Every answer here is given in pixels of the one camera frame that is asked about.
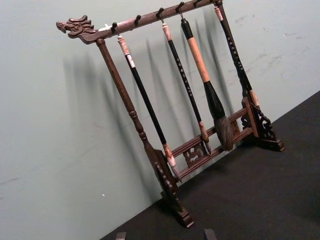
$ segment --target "calligraphy brush rack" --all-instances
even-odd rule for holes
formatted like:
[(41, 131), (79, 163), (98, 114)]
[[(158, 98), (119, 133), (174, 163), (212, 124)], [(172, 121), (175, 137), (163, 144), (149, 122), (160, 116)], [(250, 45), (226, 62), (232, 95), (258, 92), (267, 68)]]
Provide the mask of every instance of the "calligraphy brush rack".
[[(185, 2), (184, 4), (180, 3), (178, 5), (162, 9), (161, 18), (163, 20), (207, 5), (219, 6), (221, 8), (222, 1), (192, 0)], [(225, 11), (223, 8), (221, 8), (221, 13), (225, 16)], [(227, 26), (226, 29), (229, 29), (227, 19), (225, 18), (225, 20), (225, 25)], [(129, 116), (131, 117), (135, 129), (143, 143), (145, 153), (152, 165), (154, 173), (159, 181), (159, 184), (161, 185), (161, 195), (177, 217), (177, 220), (183, 226), (189, 228), (194, 224), (194, 221), (178, 198), (177, 183), (179, 180), (172, 174), (164, 153), (161, 150), (154, 149), (148, 141), (147, 134), (145, 133), (144, 128), (139, 121), (135, 107), (109, 54), (105, 42), (105, 39), (107, 38), (111, 38), (112, 36), (143, 27), (157, 21), (160, 21), (160, 19), (158, 11), (155, 11), (146, 15), (138, 15), (132, 19), (119, 22), (111, 28), (94, 29), (91, 21), (88, 20), (86, 15), (84, 15), (80, 19), (70, 18), (67, 22), (58, 21), (56, 23), (56, 27), (63, 33), (69, 31), (68, 36), (71, 39), (80, 38), (81, 41), (86, 45), (95, 43), (98, 46), (105, 64), (110, 71), (115, 86), (121, 96), (123, 104)], [(256, 96), (251, 94), (253, 90), (249, 80), (245, 79), (244, 81), (243, 77), (241, 77), (244, 75), (243, 72), (238, 71), (239, 80), (242, 86), (242, 109), (228, 117), (233, 130), (233, 143), (236, 144), (239, 142), (246, 142), (247, 144), (255, 145), (272, 151), (284, 151), (284, 143), (277, 138), (275, 132), (273, 131), (271, 121), (262, 113)], [(238, 119), (240, 119), (242, 122), (242, 130), (239, 129), (237, 124)], [(206, 131), (206, 133), (209, 137), (213, 134), (216, 134), (215, 127), (212, 126)], [(203, 139), (201, 138), (201, 135), (198, 135), (174, 149), (172, 154), (175, 158), (181, 155), (184, 157), (187, 167), (180, 172), (180, 177), (181, 179), (185, 179), (195, 170), (222, 152), (224, 152), (224, 149), (221, 145), (216, 149), (211, 150), (211, 152), (206, 151)]]

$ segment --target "black mat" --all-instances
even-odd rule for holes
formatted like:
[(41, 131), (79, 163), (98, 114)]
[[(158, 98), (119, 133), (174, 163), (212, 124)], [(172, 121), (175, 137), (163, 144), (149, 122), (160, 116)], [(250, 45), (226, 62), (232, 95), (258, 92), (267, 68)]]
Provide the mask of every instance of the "black mat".
[(103, 240), (320, 240), (320, 92), (273, 128), (285, 152), (239, 147), (180, 188), (195, 224), (180, 226), (159, 201)]

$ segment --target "large brush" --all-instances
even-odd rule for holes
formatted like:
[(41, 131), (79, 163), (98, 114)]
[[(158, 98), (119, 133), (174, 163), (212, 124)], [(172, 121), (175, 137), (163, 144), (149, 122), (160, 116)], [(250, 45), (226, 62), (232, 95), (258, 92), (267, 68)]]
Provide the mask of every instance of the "large brush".
[(208, 133), (207, 133), (207, 130), (206, 130), (206, 127), (205, 127), (205, 124), (204, 122), (201, 120), (201, 117), (200, 117), (200, 113), (199, 113), (199, 110), (198, 110), (198, 107), (197, 107), (197, 104), (196, 104), (196, 101), (195, 101), (195, 98), (194, 98), (194, 95), (192, 93), (192, 90), (190, 88), (190, 85), (189, 85), (189, 82), (188, 82), (188, 79), (187, 79), (187, 76), (186, 76), (186, 73), (184, 71), (184, 68), (182, 66), (182, 63), (180, 61), (180, 58), (178, 56), (178, 53), (177, 53), (177, 50), (176, 50), (176, 47), (175, 47), (175, 44), (174, 44), (174, 41), (172, 40), (172, 36), (171, 36), (171, 33), (170, 33), (170, 30), (169, 30), (169, 27), (166, 23), (164, 23), (164, 20), (162, 18), (162, 15), (161, 13), (164, 11), (164, 9), (161, 7), (158, 11), (158, 13), (156, 14), (156, 16), (158, 18), (161, 19), (162, 21), (162, 29), (163, 29), (163, 32), (164, 32), (164, 35), (168, 41), (168, 44), (169, 44), (169, 47), (171, 49), (171, 52), (172, 52), (172, 55), (173, 55), (173, 58), (174, 58), (174, 61), (179, 69), (179, 73), (181, 75), (181, 79), (183, 81), (183, 84), (184, 84), (184, 87), (185, 87), (185, 90), (188, 94), (188, 97), (189, 97), (189, 100), (191, 102), (191, 105), (192, 105), (192, 108), (193, 108), (193, 111), (194, 111), (194, 114), (195, 114), (195, 117), (196, 117), (196, 120), (198, 122), (198, 125), (199, 125), (199, 128), (200, 128), (200, 132), (201, 132), (201, 138), (202, 140), (204, 141), (205, 143), (205, 146), (206, 146), (206, 150), (208, 151), (208, 153), (210, 154), (211, 153), (211, 147), (209, 145), (209, 137), (208, 137)]
[(134, 61), (133, 61), (133, 59), (131, 57), (131, 54), (129, 52), (129, 49), (128, 49), (128, 46), (127, 46), (127, 44), (125, 42), (125, 39), (122, 36), (118, 36), (118, 43), (119, 43), (119, 45), (120, 45), (120, 47), (122, 49), (122, 52), (123, 52), (123, 54), (125, 56), (125, 59), (126, 59), (126, 61), (128, 63), (128, 66), (130, 67), (130, 70), (131, 70), (131, 73), (133, 75), (133, 78), (134, 78), (134, 80), (135, 80), (135, 82), (136, 82), (136, 84), (137, 84), (137, 86), (139, 88), (139, 91), (141, 93), (141, 96), (143, 98), (145, 106), (146, 106), (146, 108), (147, 108), (147, 110), (148, 110), (148, 112), (150, 114), (150, 117), (151, 117), (152, 122), (154, 124), (154, 127), (156, 129), (156, 132), (157, 132), (157, 134), (158, 134), (158, 136), (160, 138), (160, 141), (162, 143), (167, 162), (169, 163), (169, 165), (170, 165), (172, 171), (174, 172), (175, 176), (181, 182), (182, 179), (181, 179), (181, 175), (180, 175), (180, 172), (179, 172), (177, 164), (176, 164), (176, 160), (175, 160), (175, 158), (174, 158), (174, 156), (173, 156), (173, 154), (171, 152), (171, 149), (170, 149), (170, 147), (169, 147), (169, 145), (167, 143), (167, 140), (166, 140), (166, 138), (164, 136), (164, 133), (162, 132), (162, 129), (161, 129), (160, 124), (158, 122), (158, 119), (156, 117), (155, 111), (154, 111), (154, 109), (153, 109), (153, 107), (151, 105), (151, 102), (150, 102), (149, 97), (147, 95), (147, 92), (146, 92), (146, 90), (144, 88), (144, 85), (143, 85), (143, 83), (142, 83), (142, 81), (140, 79), (140, 76), (139, 76), (138, 71), (136, 69), (135, 63), (134, 63)]
[(230, 30), (230, 27), (228, 24), (228, 20), (227, 20), (225, 11), (224, 11), (222, 0), (213, 1), (213, 4), (215, 5), (215, 7), (214, 7), (215, 13), (221, 23), (223, 32), (226, 37), (226, 40), (227, 40), (227, 43), (229, 46), (229, 50), (231, 53), (231, 57), (233, 60), (233, 64), (236, 68), (237, 75), (238, 75), (240, 83), (242, 85), (242, 91), (243, 90), (249, 91), (249, 94), (250, 94), (250, 97), (251, 97), (253, 104), (256, 107), (259, 107), (258, 98), (257, 98), (254, 90), (251, 87), (251, 84), (250, 84), (249, 79), (247, 77), (246, 71), (240, 61), (239, 54), (238, 54), (238, 51), (236, 48), (236, 44), (235, 44), (234, 38), (232, 36), (231, 30)]
[(205, 66), (202, 55), (199, 51), (197, 42), (193, 36), (189, 22), (183, 17), (182, 12), (180, 11), (180, 8), (182, 7), (182, 5), (183, 5), (183, 2), (179, 4), (176, 11), (179, 12), (181, 15), (181, 27), (185, 35), (185, 38), (187, 39), (189, 48), (191, 50), (192, 56), (194, 58), (195, 64), (197, 66), (197, 69), (200, 73), (200, 76), (203, 82), (205, 96), (207, 99), (211, 116), (213, 118), (216, 134), (218, 136), (218, 139), (223, 149), (226, 151), (231, 151), (234, 146), (233, 128), (231, 126), (229, 119), (226, 117), (224, 107), (214, 87), (212, 86), (209, 73)]

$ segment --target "gray wall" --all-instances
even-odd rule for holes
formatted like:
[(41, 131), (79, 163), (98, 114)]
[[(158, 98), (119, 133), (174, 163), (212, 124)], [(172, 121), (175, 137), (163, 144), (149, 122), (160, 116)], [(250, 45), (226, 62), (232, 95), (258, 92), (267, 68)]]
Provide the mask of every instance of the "gray wall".
[[(102, 28), (177, 3), (1, 1), (1, 240), (97, 240), (160, 198), (142, 143), (98, 48), (69, 39), (55, 24), (87, 14), (95, 28)], [(274, 121), (319, 91), (319, 1), (226, 0), (224, 6), (265, 115)], [(206, 6), (185, 17), (229, 115), (241, 107), (241, 87), (213, 12)], [(213, 123), (204, 89), (179, 16), (166, 22), (209, 128)], [(171, 148), (199, 134), (160, 22), (123, 36)], [(160, 149), (116, 38), (106, 42), (151, 144)], [(215, 147), (217, 139), (211, 144)]]

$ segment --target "brush handle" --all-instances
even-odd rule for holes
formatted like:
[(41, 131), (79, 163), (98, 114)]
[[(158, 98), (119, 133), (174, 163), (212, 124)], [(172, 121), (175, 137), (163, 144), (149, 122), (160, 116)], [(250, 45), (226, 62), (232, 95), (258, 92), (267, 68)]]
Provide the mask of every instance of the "brush handle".
[(145, 106), (151, 116), (151, 119), (152, 119), (152, 122), (154, 124), (154, 127), (155, 127), (155, 130), (156, 132), (158, 133), (158, 136), (160, 138), (160, 141), (162, 143), (162, 146), (163, 146), (163, 149), (164, 149), (164, 153), (165, 153), (165, 156), (166, 156), (166, 159), (169, 163), (169, 165), (171, 166), (171, 168), (173, 169), (174, 171), (174, 174), (176, 175), (176, 177), (181, 181), (181, 176), (180, 176), (180, 173), (179, 173), (179, 170), (177, 168), (177, 164), (176, 164), (176, 160), (167, 144), (167, 141), (166, 141), (166, 138), (164, 136), (164, 133), (162, 132), (162, 129), (160, 127), (160, 124), (158, 122), (158, 119), (156, 117), (156, 114), (155, 114), (155, 111), (151, 105), (151, 102), (149, 100), (149, 97), (147, 95), (147, 92), (145, 90), (145, 87), (140, 79), (140, 76), (138, 74), (138, 71), (136, 69), (136, 65), (134, 63), (134, 60), (132, 59), (131, 57), (131, 54), (130, 54), (130, 51), (129, 51), (129, 48), (125, 42), (125, 39), (122, 37), (122, 36), (118, 36), (118, 43), (122, 49), (122, 52), (125, 56), (125, 59), (128, 63), (128, 66), (131, 70), (131, 73), (133, 75), (133, 78), (139, 88), (139, 91), (142, 95), (142, 98), (143, 98), (143, 101), (145, 103)]
[(184, 68), (182, 66), (182, 63), (180, 61), (180, 58), (178, 56), (174, 41), (172, 40), (172, 36), (171, 36), (171, 32), (169, 30), (169, 27), (168, 27), (168, 25), (166, 23), (163, 23), (162, 24), (162, 29), (163, 29), (164, 35), (165, 35), (165, 37), (166, 37), (166, 39), (168, 41), (168, 44), (169, 44), (169, 47), (171, 49), (171, 52), (172, 52), (174, 61), (176, 63), (176, 66), (179, 69), (179, 73), (181, 75), (185, 90), (186, 90), (186, 92), (188, 94), (188, 97), (189, 97), (189, 100), (191, 102), (191, 105), (192, 105), (196, 120), (197, 120), (197, 122), (199, 124), (199, 128), (200, 128), (200, 131), (201, 131), (202, 139), (203, 139), (203, 141), (205, 143), (208, 143), (209, 142), (209, 136), (208, 136), (205, 124), (201, 120), (200, 113), (199, 113), (199, 110), (198, 110), (194, 95), (193, 95), (192, 90), (190, 88), (190, 85), (189, 85), (185, 70), (184, 70)]
[(149, 100), (149, 97), (147, 95), (145, 87), (144, 87), (144, 85), (143, 85), (143, 83), (142, 83), (142, 81), (140, 79), (140, 76), (139, 76), (138, 71), (136, 69), (135, 63), (134, 63), (134, 61), (133, 61), (133, 59), (131, 57), (131, 54), (129, 52), (129, 49), (128, 49), (128, 46), (127, 46), (127, 44), (125, 42), (125, 39), (122, 36), (119, 36), (118, 37), (118, 43), (119, 43), (119, 45), (120, 45), (120, 47), (122, 49), (122, 52), (123, 52), (123, 54), (125, 56), (125, 59), (126, 59), (126, 61), (128, 63), (128, 66), (129, 66), (129, 68), (131, 70), (133, 78), (134, 78), (134, 80), (135, 80), (135, 82), (136, 82), (136, 84), (137, 84), (137, 86), (139, 88), (139, 91), (141, 93), (141, 96), (143, 98), (145, 106), (146, 106), (146, 108), (147, 108), (147, 110), (148, 110), (148, 112), (150, 114), (150, 117), (151, 117), (152, 122), (154, 124), (155, 130), (156, 130), (156, 132), (157, 132), (157, 134), (158, 134), (158, 136), (160, 138), (160, 141), (161, 141), (162, 145), (165, 145), (167, 143), (166, 138), (164, 136), (164, 133), (162, 132), (162, 129), (161, 129), (160, 124), (159, 124), (159, 121), (158, 121), (157, 116), (155, 114), (155, 111), (154, 111), (154, 109), (153, 109), (153, 107), (151, 105), (151, 102)]
[(169, 30), (169, 27), (167, 26), (166, 23), (163, 23), (162, 24), (162, 29), (163, 29), (163, 32), (166, 36), (166, 39), (168, 41), (168, 44), (169, 44), (169, 47), (171, 49), (171, 52), (172, 52), (172, 55), (173, 55), (173, 58), (174, 58), (174, 61), (179, 69), (179, 73), (181, 75), (181, 78), (182, 78), (182, 81), (183, 81), (183, 84), (184, 84), (184, 87), (185, 87), (185, 90), (188, 94), (188, 97), (190, 99), (190, 102), (191, 102), (191, 105), (192, 105), (192, 108), (193, 108), (193, 111), (194, 111), (194, 114), (196, 116), (196, 119), (199, 122), (201, 122), (201, 117), (200, 117), (200, 113), (199, 113), (199, 110), (198, 110), (198, 107), (196, 105), (196, 101), (195, 101), (195, 98), (192, 94), (192, 91), (191, 91), (191, 88), (190, 88), (190, 85), (189, 85), (189, 82), (188, 82), (188, 79), (187, 79), (187, 76), (186, 76), (186, 73), (185, 73), (185, 70), (180, 62), (180, 58), (178, 56), (178, 53), (177, 53), (177, 50), (176, 50), (176, 47), (175, 47), (175, 44), (172, 40), (172, 37), (171, 37), (171, 33), (170, 33), (170, 30)]
[(226, 114), (225, 114), (224, 107), (223, 107), (214, 87), (212, 86), (208, 71), (206, 69), (206, 65), (205, 65), (204, 60), (202, 58), (202, 55), (199, 51), (197, 42), (193, 36), (189, 22), (185, 18), (181, 19), (181, 27), (182, 27), (183, 33), (185, 35), (185, 38), (187, 39), (187, 42), (188, 42), (189, 48), (191, 50), (195, 64), (196, 64), (198, 71), (200, 73), (200, 76), (201, 76), (201, 79), (203, 82), (203, 86), (204, 86), (204, 90), (205, 90), (206, 100), (208, 102), (211, 116), (214, 119), (220, 119), (222, 117), (225, 117)]
[(247, 77), (246, 71), (244, 70), (244, 67), (241, 63), (239, 54), (238, 54), (238, 50), (236, 48), (236, 44), (235, 41), (233, 39), (228, 21), (227, 21), (227, 17), (225, 15), (225, 11), (223, 9), (223, 4), (222, 1), (218, 1), (216, 3), (216, 7), (215, 7), (215, 13), (221, 23), (222, 29), (224, 31), (228, 46), (229, 46), (229, 50), (231, 53), (231, 57), (234, 63), (234, 66), (236, 68), (237, 71), (237, 75), (239, 77), (241, 86), (242, 86), (242, 92), (244, 92), (245, 90), (249, 91), (249, 94), (251, 96), (252, 102), (255, 106), (259, 106), (259, 101), (258, 98), (255, 94), (255, 92), (253, 91), (251, 84), (249, 82), (249, 79)]

